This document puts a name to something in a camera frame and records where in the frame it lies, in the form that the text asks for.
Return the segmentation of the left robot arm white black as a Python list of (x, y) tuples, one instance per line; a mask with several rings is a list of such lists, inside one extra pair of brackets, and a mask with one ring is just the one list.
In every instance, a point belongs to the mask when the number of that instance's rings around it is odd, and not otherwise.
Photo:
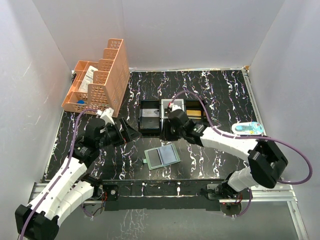
[(107, 146), (121, 146), (141, 136), (124, 118), (120, 127), (113, 120), (113, 109), (96, 111), (84, 133), (77, 135), (78, 123), (69, 156), (46, 187), (28, 205), (20, 205), (15, 213), (17, 232), (21, 240), (53, 240), (66, 218), (87, 199), (103, 195), (100, 179), (86, 171)]

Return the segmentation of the peach plastic desk organizer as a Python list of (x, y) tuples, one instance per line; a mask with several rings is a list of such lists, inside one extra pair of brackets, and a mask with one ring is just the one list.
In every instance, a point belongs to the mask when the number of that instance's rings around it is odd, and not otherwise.
[[(93, 73), (93, 83), (88, 85), (87, 92), (80, 92), (79, 86), (89, 66), (98, 70)], [(125, 40), (110, 38), (101, 59), (97, 62), (80, 60), (74, 71), (75, 78), (61, 105), (64, 111), (104, 111), (110, 107), (114, 110), (113, 116), (117, 117), (130, 79)], [(86, 104), (77, 104), (79, 100), (85, 101)]]

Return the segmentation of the white plastic bin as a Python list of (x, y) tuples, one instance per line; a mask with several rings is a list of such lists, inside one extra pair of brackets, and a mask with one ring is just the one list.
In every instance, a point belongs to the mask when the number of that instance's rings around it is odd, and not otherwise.
[[(171, 99), (161, 99), (160, 100), (159, 114), (160, 114), (161, 129), (164, 128), (164, 122), (165, 122), (165, 120), (168, 119), (168, 115), (170, 112), (169, 105), (171, 104), (171, 101), (172, 101)], [(177, 98), (173, 101), (173, 104), (176, 105), (177, 108), (182, 109), (183, 111), (186, 110), (184, 99)]]

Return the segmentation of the black bin with white card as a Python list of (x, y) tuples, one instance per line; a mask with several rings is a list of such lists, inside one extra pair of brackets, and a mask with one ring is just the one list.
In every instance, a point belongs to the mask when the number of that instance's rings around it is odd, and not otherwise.
[(138, 130), (143, 136), (159, 136), (161, 133), (159, 117), (142, 117), (142, 109), (159, 109), (159, 100), (144, 99), (139, 101)]

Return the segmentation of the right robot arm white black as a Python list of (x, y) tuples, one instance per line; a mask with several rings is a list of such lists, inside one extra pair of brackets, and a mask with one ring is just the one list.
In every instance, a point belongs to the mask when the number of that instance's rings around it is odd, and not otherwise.
[(252, 138), (219, 131), (208, 123), (194, 122), (182, 108), (172, 102), (168, 104), (168, 115), (163, 125), (162, 138), (168, 141), (184, 139), (190, 144), (216, 149), (248, 163), (248, 167), (230, 173), (214, 189), (204, 192), (233, 199), (242, 190), (252, 186), (275, 187), (288, 165), (288, 160), (268, 137)]

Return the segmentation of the green card holder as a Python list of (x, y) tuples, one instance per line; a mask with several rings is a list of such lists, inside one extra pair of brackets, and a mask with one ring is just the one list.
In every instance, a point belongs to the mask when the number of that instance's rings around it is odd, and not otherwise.
[[(150, 162), (149, 162), (149, 157), (148, 157), (148, 151), (150, 150), (158, 150), (158, 154), (161, 160), (161, 165), (160, 166), (156, 166), (156, 167), (151, 167), (150, 166)], [(145, 158), (143, 159), (143, 163), (147, 164), (148, 169), (151, 170), (155, 170), (155, 169), (159, 169), (159, 168), (163, 168), (163, 167), (167, 167), (176, 163), (179, 163), (180, 157), (178, 155), (176, 146), (174, 144), (167, 144), (164, 146), (160, 146), (160, 147), (155, 147), (155, 148), (151, 148), (148, 150), (144, 151), (144, 155)]]

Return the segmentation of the white card with magnetic stripe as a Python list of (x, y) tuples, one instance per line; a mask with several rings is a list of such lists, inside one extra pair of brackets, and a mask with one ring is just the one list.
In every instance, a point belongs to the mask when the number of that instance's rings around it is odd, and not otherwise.
[(144, 108), (142, 109), (141, 116), (145, 118), (158, 118), (160, 116), (160, 110), (156, 108)]

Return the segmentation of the black bin with gold card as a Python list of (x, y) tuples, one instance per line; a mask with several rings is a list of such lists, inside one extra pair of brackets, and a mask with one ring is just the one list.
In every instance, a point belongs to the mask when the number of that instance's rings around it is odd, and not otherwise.
[(198, 99), (185, 99), (184, 106), (186, 115), (195, 122), (208, 122), (203, 105), (206, 107), (206, 102), (203, 99), (201, 103)]

